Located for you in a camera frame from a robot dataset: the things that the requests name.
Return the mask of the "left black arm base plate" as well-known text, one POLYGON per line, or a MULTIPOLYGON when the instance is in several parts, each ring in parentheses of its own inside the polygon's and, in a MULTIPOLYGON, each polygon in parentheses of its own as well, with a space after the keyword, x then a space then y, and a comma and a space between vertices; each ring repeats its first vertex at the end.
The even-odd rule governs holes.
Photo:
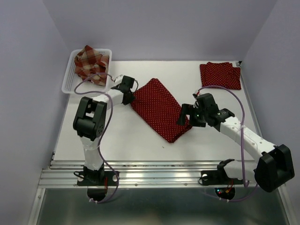
POLYGON ((118 175, 113 171, 100 172, 84 172, 75 171, 74 175, 77 178, 76 185, 79 187, 116 187, 119 185, 118 175))

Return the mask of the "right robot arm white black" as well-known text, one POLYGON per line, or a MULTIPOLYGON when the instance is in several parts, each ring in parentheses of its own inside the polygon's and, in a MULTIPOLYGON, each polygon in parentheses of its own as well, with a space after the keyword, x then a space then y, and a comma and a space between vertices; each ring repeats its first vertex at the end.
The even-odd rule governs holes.
POLYGON ((203 186, 243 184, 255 182, 266 192, 272 192, 294 178, 293 159, 290 149, 266 141, 248 127, 244 126, 233 112, 219 109, 210 93, 194 95, 194 104, 182 104, 177 123, 183 125, 189 116, 193 127, 210 126, 236 142, 242 152, 253 159, 246 163, 227 159, 221 161, 215 170, 201 173, 199 183, 203 186))

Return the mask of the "red polka dot skirt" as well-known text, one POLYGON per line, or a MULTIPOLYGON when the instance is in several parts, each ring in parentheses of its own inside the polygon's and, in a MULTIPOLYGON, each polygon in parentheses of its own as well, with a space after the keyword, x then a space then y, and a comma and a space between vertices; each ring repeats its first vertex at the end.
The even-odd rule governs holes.
POLYGON ((157 78, 150 79, 134 96, 132 109, 168 143, 174 143, 192 128, 187 117, 183 125, 177 124, 181 106, 157 78))
POLYGON ((241 90, 240 68, 230 62, 200 64, 203 87, 221 86, 230 90, 241 90))

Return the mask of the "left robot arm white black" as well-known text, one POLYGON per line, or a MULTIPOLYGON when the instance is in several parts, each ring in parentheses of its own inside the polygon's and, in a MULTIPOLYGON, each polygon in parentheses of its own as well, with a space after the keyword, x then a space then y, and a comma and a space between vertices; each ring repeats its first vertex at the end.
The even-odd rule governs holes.
POLYGON ((79 182, 98 185, 104 181, 104 160, 99 153, 99 141, 112 118, 113 107, 128 105, 135 99, 134 84, 138 84, 136 79, 124 75, 108 91, 95 91, 98 96, 81 98, 73 121, 85 158, 83 171, 75 173, 79 182))

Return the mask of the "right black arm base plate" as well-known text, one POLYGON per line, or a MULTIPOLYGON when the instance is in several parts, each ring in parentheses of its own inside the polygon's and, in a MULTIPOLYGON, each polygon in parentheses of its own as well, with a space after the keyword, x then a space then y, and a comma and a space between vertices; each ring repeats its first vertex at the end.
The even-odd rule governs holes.
POLYGON ((241 185, 243 184, 242 180, 237 178, 229 178, 225 171, 223 170, 204 170, 201 171, 201 176, 198 182, 203 186, 210 186, 210 185, 241 185))

